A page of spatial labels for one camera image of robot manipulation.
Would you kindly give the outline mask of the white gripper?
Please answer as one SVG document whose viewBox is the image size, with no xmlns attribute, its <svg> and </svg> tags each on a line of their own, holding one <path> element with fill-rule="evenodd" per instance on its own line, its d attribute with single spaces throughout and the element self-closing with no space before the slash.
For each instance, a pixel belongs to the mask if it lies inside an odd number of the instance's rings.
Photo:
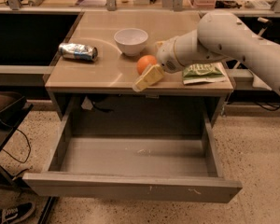
<svg viewBox="0 0 280 224">
<path fill-rule="evenodd" d="M 164 71 L 171 74 L 179 71 L 174 53 L 174 44 L 175 40 L 173 38 L 166 41 L 157 41 L 155 43 L 158 64 L 150 64 L 144 70 L 133 84 L 134 91 L 143 91 L 149 86 L 159 82 L 164 78 Z"/>
</svg>

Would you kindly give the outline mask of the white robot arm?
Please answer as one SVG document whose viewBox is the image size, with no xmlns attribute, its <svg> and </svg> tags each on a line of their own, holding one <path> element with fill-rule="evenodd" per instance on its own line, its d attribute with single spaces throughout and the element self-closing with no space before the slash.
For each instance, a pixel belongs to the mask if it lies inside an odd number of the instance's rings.
<svg viewBox="0 0 280 224">
<path fill-rule="evenodd" d="M 227 11 L 205 14 L 195 30 L 163 42 L 157 62 L 147 66 L 134 82 L 140 92 L 159 82 L 166 73 L 183 72 L 184 82 L 220 82 L 217 64 L 226 58 L 242 63 L 280 96 L 280 45 L 253 33 Z"/>
</svg>

